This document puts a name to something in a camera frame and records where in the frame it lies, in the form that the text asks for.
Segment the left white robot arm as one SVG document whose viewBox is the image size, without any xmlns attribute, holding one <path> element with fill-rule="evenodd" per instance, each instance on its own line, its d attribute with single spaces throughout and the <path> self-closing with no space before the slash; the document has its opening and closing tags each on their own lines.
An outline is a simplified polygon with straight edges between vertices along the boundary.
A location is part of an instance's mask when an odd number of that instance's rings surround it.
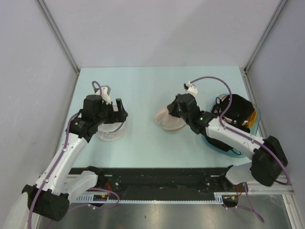
<svg viewBox="0 0 305 229">
<path fill-rule="evenodd" d="M 28 195 L 29 222 L 34 213 L 60 221 L 77 197 L 88 189 L 99 191 L 104 188 L 105 178 L 97 167 L 88 167 L 69 183 L 65 180 L 100 125 L 126 121 L 128 113 L 120 98 L 116 99 L 116 107 L 114 109 L 104 95 L 86 96 L 82 109 L 69 119 L 65 140 L 45 172 L 34 185 L 26 185 L 22 190 Z"/>
</svg>

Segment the pink mesh laundry bag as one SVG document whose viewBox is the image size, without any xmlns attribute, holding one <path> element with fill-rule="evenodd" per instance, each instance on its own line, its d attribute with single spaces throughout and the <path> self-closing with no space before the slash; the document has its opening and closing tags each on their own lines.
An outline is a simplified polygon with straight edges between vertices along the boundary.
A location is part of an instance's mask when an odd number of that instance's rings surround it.
<svg viewBox="0 0 305 229">
<path fill-rule="evenodd" d="M 171 116 L 166 106 L 155 114 L 154 121 L 166 131 L 176 131 L 186 126 L 182 118 Z"/>
</svg>

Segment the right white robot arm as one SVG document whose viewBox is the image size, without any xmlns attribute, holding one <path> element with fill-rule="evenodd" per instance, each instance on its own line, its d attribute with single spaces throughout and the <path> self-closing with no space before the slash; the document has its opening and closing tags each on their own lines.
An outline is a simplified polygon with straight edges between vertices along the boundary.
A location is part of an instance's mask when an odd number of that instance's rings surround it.
<svg viewBox="0 0 305 229">
<path fill-rule="evenodd" d="M 270 187 L 282 173 L 286 176 L 286 185 L 291 183 L 286 170 L 287 160 L 277 138 L 258 137 L 224 123 L 215 114 L 202 111 L 191 94 L 178 94 L 167 105 L 167 110 L 169 115 L 183 119 L 195 134 L 218 140 L 251 160 L 228 168 L 220 179 L 224 191 L 232 191 L 238 184 L 250 181 Z"/>
</svg>

